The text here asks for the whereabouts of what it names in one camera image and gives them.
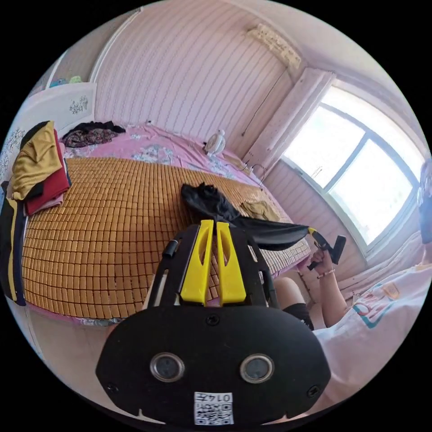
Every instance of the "pink bed sheet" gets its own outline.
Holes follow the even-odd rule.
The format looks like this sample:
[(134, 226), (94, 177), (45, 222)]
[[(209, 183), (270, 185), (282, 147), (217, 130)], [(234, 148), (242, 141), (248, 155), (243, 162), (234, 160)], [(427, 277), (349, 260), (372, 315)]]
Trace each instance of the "pink bed sheet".
[(191, 138), (183, 138), (154, 126), (127, 126), (126, 133), (111, 142), (82, 148), (66, 148), (66, 158), (124, 158), (149, 163), (162, 163), (191, 170), (205, 171), (248, 185), (259, 186), (261, 181), (248, 175), (225, 156), (240, 159), (230, 151), (208, 157), (204, 144)]

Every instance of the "black shorts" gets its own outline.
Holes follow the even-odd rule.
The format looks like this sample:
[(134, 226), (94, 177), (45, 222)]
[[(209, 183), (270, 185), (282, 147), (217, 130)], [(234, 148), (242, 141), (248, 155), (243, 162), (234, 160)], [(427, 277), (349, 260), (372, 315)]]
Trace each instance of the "black shorts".
[(306, 324), (311, 330), (314, 330), (314, 325), (312, 323), (311, 317), (309, 316), (309, 311), (304, 303), (296, 303), (294, 305), (286, 307), (284, 312), (295, 316), (301, 322)]

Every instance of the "qr code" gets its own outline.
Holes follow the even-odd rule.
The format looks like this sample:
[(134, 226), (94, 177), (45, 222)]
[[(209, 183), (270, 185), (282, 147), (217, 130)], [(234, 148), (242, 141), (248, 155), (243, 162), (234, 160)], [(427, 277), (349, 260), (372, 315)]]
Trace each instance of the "qr code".
[(195, 393), (195, 424), (234, 424), (232, 393)]

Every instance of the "red cloth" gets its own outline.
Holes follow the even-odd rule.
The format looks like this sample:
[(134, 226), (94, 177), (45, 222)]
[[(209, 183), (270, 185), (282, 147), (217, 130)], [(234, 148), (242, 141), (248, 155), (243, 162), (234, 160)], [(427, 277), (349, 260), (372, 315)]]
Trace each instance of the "red cloth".
[(69, 181), (64, 170), (63, 156), (60, 150), (59, 140), (57, 138), (57, 131), (55, 129), (54, 136), (58, 158), (60, 159), (62, 167), (56, 172), (53, 172), (44, 180), (44, 192), (41, 196), (26, 200), (26, 212), (29, 216), (35, 214), (48, 201), (57, 198), (59, 195), (63, 194), (69, 189)]

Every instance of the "bracelet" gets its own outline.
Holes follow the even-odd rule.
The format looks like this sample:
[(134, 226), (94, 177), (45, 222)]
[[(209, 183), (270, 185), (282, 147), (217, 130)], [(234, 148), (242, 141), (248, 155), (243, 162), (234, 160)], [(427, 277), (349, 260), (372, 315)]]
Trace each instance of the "bracelet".
[(317, 277), (317, 279), (321, 279), (321, 278), (323, 278), (324, 276), (331, 275), (332, 273), (334, 273), (334, 269), (333, 269), (333, 270), (330, 270), (330, 271), (326, 271), (326, 272), (324, 272), (323, 274), (320, 274), (320, 275)]

